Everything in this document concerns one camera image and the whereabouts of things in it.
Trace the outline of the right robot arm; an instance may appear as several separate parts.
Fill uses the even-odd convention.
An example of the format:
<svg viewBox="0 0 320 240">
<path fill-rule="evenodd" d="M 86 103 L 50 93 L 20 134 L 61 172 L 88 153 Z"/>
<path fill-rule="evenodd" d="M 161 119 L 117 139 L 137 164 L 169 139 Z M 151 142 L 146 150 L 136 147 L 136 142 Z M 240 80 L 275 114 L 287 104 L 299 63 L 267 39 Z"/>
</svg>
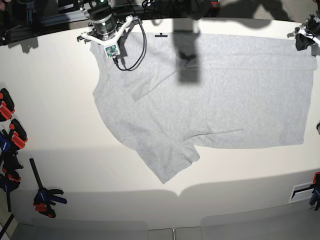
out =
<svg viewBox="0 0 320 240">
<path fill-rule="evenodd" d="M 91 35 L 108 40 L 117 28 L 117 20 L 107 0 L 78 0 L 79 9 L 93 26 Z"/>
</svg>

